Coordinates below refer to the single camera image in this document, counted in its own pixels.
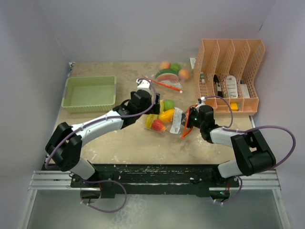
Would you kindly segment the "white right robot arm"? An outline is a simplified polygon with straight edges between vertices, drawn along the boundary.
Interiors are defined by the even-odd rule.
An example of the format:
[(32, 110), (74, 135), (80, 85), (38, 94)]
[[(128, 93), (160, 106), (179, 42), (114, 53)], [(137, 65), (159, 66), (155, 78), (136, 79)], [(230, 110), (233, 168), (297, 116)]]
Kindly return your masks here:
[(192, 107), (186, 116), (186, 127), (198, 128), (206, 142), (233, 149), (235, 160), (219, 164), (212, 174), (216, 186), (224, 186), (229, 177), (250, 176), (276, 165), (276, 158), (259, 130), (246, 133), (227, 130), (215, 123), (214, 110), (208, 105)]

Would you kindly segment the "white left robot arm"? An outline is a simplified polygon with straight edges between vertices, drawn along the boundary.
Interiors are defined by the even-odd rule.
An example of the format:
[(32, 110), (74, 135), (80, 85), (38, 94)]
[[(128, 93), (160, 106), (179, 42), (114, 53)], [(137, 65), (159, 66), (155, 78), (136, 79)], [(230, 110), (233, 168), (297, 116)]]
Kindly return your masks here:
[(134, 124), (141, 115), (159, 112), (159, 93), (152, 96), (145, 90), (137, 90), (131, 92), (130, 99), (98, 118), (78, 125), (60, 123), (45, 147), (48, 154), (45, 168), (70, 171), (78, 175), (87, 187), (93, 187), (101, 175), (93, 164), (81, 158), (82, 147), (104, 134)]

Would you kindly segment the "clear zip bag orange seal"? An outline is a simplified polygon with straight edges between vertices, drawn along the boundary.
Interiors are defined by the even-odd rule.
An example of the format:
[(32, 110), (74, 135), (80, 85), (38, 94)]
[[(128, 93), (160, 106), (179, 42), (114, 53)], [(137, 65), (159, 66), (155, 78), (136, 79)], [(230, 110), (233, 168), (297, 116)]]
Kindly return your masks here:
[(191, 108), (195, 108), (195, 105), (191, 105), (186, 111), (175, 106), (173, 121), (171, 123), (164, 123), (166, 131), (158, 132), (151, 129), (151, 125), (154, 120), (159, 120), (160, 114), (148, 114), (145, 115), (144, 128), (147, 130), (155, 131), (161, 134), (172, 134), (178, 136), (180, 139), (184, 139), (192, 131), (192, 127), (187, 127), (187, 121), (189, 119), (189, 111)]

